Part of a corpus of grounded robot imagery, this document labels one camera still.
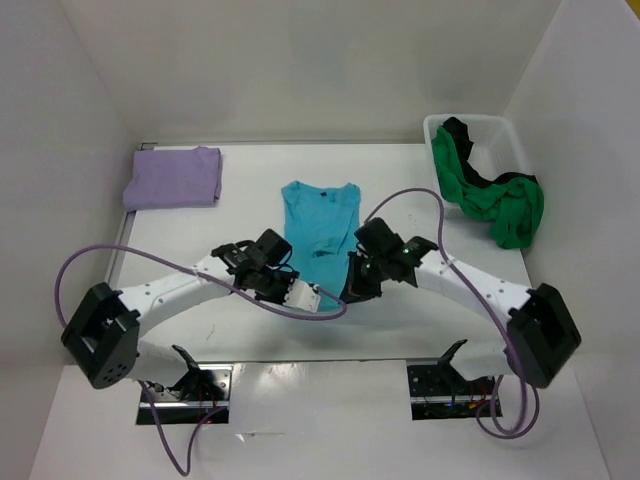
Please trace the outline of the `green t shirt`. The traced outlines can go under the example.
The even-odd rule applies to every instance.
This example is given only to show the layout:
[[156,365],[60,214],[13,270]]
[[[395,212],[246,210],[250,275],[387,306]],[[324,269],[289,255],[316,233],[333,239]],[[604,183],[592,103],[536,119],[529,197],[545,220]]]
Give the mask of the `green t shirt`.
[[489,224],[489,234],[503,249],[531,246],[544,213],[544,194],[534,181],[517,176],[504,184],[477,187],[464,178],[454,137],[439,127],[431,141],[441,197],[468,217]]

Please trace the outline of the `cyan t shirt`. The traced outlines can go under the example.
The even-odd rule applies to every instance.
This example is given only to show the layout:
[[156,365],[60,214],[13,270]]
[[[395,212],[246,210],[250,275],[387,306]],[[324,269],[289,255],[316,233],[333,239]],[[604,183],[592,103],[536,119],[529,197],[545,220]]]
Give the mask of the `cyan t shirt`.
[[294,181],[281,189],[284,237],[293,247],[290,265],[300,278],[338,297],[360,226],[360,188],[314,187]]

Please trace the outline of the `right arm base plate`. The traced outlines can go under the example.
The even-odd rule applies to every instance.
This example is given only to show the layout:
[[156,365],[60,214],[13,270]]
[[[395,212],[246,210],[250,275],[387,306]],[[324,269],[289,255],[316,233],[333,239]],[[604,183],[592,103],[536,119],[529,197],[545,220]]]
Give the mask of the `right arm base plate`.
[[466,380],[443,359],[407,360],[406,373],[414,421],[474,418],[490,403],[497,380]]

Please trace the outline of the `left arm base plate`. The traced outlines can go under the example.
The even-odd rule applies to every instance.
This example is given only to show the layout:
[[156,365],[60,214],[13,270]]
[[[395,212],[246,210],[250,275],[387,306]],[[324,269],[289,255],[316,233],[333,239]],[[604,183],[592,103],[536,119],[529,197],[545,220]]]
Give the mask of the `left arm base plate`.
[[175,385],[145,382],[162,425],[228,424],[230,415],[230,365],[201,366]]

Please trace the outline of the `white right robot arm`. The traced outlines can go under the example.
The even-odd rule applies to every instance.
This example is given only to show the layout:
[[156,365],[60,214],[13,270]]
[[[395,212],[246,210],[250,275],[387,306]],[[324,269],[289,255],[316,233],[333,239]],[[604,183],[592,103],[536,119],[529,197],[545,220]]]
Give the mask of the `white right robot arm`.
[[473,380],[516,374],[537,388],[548,387],[582,343],[579,330],[553,286],[508,282],[449,256],[420,236],[404,241],[386,222],[374,218],[355,232],[349,255],[345,303],[366,302],[393,280],[439,294],[492,322],[496,344],[455,342],[439,359],[438,380],[450,393]]

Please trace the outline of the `purple t shirt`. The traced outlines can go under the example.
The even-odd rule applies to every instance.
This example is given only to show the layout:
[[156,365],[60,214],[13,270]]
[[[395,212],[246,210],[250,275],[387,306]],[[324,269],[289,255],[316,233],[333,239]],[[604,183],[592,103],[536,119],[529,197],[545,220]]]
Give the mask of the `purple t shirt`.
[[123,192],[127,212],[213,206],[221,196],[219,148],[139,150]]

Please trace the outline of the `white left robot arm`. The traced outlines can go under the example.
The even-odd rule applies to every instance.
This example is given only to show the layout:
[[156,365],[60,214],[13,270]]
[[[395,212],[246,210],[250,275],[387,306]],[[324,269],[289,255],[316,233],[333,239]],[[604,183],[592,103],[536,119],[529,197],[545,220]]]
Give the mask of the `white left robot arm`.
[[185,348],[157,348],[143,337],[193,307],[230,295],[289,318],[316,313],[318,292],[286,265],[291,252],[284,238],[267,229],[255,241],[221,245],[190,267],[166,261],[172,274],[154,281],[122,289],[98,283],[62,323],[61,343],[95,389],[130,378],[188,399],[209,389],[212,376]]

